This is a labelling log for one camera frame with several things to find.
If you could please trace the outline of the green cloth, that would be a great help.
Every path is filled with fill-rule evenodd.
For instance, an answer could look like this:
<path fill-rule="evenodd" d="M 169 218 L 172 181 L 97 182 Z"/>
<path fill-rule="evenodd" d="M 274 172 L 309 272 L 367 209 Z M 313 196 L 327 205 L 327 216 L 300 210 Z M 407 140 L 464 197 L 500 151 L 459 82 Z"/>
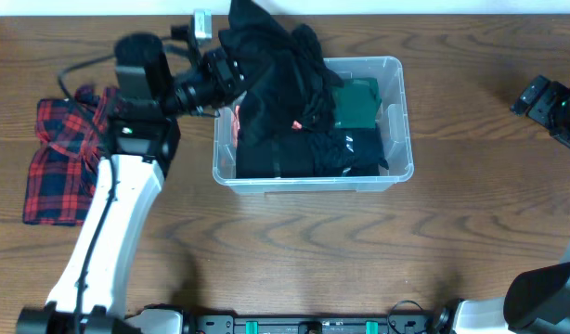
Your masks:
<path fill-rule="evenodd" d="M 375 78 L 345 79 L 343 87 L 335 87 L 332 95 L 335 102 L 335 128 L 375 127 L 376 115 L 382 103 Z"/>

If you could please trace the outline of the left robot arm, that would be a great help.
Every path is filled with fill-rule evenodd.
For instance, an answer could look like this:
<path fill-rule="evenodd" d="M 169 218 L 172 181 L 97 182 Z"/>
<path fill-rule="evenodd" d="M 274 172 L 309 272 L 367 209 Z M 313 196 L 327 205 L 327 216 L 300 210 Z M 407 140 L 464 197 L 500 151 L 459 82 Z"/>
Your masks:
<path fill-rule="evenodd" d="M 126 312 L 127 286 L 149 210 L 175 156 L 182 115 L 212 117 L 251 85 L 244 58 L 176 27 L 119 40 L 112 53 L 120 94 L 97 144 L 95 196 L 71 258 L 44 307 L 19 314 L 19 333 L 189 333 L 194 323 L 170 306 Z"/>

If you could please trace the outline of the black cloth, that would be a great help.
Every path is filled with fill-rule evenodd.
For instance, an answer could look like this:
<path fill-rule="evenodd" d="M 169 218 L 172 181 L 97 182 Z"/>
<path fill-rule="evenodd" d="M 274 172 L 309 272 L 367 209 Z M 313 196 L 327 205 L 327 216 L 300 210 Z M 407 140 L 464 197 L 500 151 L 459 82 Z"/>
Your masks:
<path fill-rule="evenodd" d="M 314 154 L 303 134 L 275 136 L 259 144 L 239 143 L 236 177 L 305 178 L 313 177 Z"/>

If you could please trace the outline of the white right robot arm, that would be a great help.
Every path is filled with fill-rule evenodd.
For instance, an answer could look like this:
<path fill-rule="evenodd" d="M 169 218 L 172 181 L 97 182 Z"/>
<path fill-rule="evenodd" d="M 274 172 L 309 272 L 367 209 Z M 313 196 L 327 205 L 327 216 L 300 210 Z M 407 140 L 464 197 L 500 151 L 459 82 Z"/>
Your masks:
<path fill-rule="evenodd" d="M 511 106 L 570 149 L 570 86 L 542 75 Z M 559 263 L 517 276 L 505 296 L 456 300 L 440 311 L 429 333 L 570 333 L 570 240 Z"/>

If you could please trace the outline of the black garment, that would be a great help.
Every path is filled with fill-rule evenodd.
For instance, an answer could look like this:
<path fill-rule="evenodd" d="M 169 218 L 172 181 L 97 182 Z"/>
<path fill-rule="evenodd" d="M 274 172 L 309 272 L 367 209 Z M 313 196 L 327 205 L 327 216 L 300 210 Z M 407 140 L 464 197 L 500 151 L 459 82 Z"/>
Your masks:
<path fill-rule="evenodd" d="M 255 79 L 240 103 L 241 143 L 285 135 L 296 122 L 310 132 L 331 129 L 333 90 L 343 80 L 326 66 L 312 27 L 302 23 L 288 31 L 252 0 L 233 0 L 228 22 L 220 43 L 244 77 Z"/>

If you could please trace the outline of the red plaid shirt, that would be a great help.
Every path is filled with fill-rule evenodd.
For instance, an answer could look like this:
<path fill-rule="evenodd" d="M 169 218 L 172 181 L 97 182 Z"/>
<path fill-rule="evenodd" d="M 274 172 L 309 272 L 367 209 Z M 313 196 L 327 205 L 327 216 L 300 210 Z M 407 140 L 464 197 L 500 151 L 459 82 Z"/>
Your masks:
<path fill-rule="evenodd" d="M 99 96 L 84 85 L 74 98 L 43 98 L 36 106 L 35 134 L 40 147 L 30 163 L 23 208 L 26 225 L 80 226 L 97 183 L 102 146 L 92 128 L 105 132 L 119 89 L 109 86 Z"/>

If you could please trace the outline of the dark navy cloth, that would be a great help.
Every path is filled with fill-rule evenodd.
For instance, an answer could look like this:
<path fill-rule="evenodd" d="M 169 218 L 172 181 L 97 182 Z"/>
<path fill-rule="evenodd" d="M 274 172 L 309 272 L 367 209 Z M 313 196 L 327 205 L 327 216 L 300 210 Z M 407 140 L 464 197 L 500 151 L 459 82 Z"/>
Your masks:
<path fill-rule="evenodd" d="M 378 176 L 389 170 L 378 127 L 334 129 L 307 138 L 318 177 Z"/>

